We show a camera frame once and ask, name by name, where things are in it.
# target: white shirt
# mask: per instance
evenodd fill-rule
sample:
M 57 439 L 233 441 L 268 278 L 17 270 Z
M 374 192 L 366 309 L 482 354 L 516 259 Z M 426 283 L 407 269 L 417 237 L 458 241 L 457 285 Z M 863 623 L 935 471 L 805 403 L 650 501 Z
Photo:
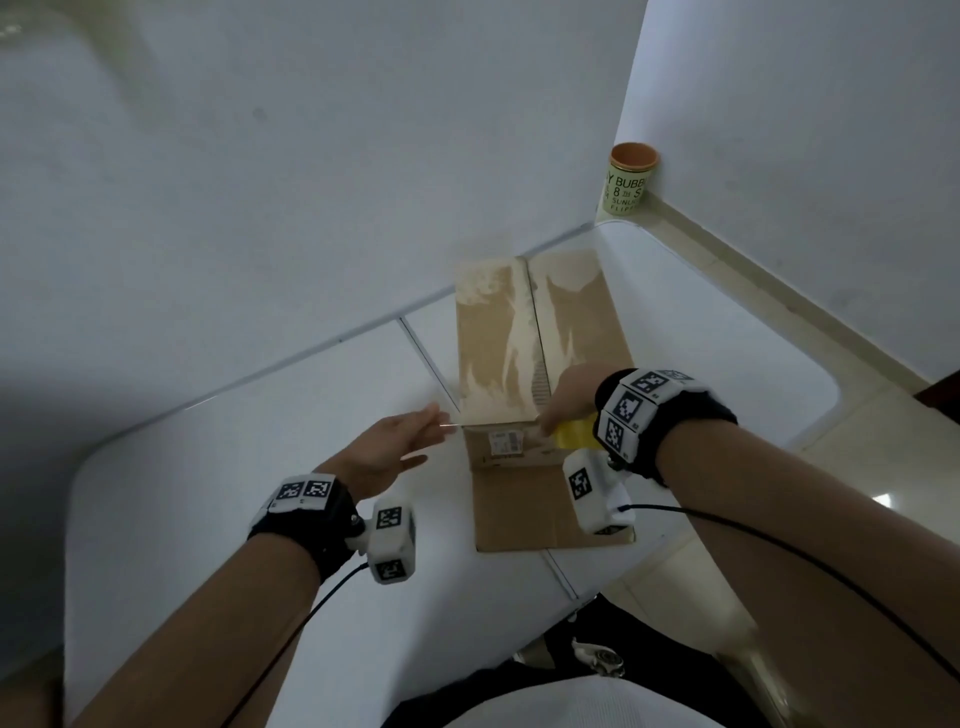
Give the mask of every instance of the white shirt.
M 447 728 L 722 728 L 685 705 L 610 677 L 577 677 L 500 695 Z

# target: cardboard box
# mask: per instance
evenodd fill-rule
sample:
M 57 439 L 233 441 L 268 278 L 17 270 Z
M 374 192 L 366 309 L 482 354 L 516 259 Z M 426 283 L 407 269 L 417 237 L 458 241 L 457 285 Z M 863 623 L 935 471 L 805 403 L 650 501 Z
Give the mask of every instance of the cardboard box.
M 580 530 L 539 407 L 571 364 L 633 366 L 593 250 L 468 263 L 456 282 L 461 421 L 480 551 L 611 546 Z

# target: hand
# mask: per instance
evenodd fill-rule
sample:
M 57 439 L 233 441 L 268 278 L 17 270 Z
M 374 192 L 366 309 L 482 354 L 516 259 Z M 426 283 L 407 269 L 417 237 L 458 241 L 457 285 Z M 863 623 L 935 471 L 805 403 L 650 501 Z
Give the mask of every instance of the hand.
M 568 367 L 560 375 L 553 397 L 538 417 L 543 434 L 551 434 L 560 423 L 582 420 L 596 412 L 593 398 L 597 389 L 604 379 L 620 369 L 622 367 L 595 361 Z
M 440 425 L 449 421 L 450 416 L 435 402 L 419 412 L 385 417 L 313 472 L 336 475 L 354 503 L 379 496 L 398 475 L 426 462 L 426 455 L 402 458 L 443 442 Z

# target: person's right arm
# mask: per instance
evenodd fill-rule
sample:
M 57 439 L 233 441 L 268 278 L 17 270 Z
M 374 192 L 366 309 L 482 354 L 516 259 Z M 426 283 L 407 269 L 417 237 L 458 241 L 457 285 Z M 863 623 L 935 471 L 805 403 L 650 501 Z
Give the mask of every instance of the person's right arm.
M 567 370 L 541 415 L 543 428 L 592 410 L 597 387 L 615 370 Z M 680 423 L 656 463 L 680 505 L 818 557 L 960 666 L 957 545 L 731 423 Z M 960 684 L 861 597 L 756 537 L 691 522 L 784 677 L 827 725 L 960 724 Z

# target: person's left arm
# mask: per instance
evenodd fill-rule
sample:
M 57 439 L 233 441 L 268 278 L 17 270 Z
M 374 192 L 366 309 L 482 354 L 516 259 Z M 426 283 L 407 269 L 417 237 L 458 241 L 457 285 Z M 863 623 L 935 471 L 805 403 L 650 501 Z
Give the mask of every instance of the person's left arm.
M 440 424 L 447 421 L 436 404 L 380 420 L 314 472 L 336 475 L 354 503 L 378 496 L 426 460 L 403 458 L 442 442 Z M 133 653 L 72 725 L 220 726 L 306 616 L 321 581 L 314 556 L 297 541 L 254 535 Z M 295 648 L 232 726 L 266 724 Z

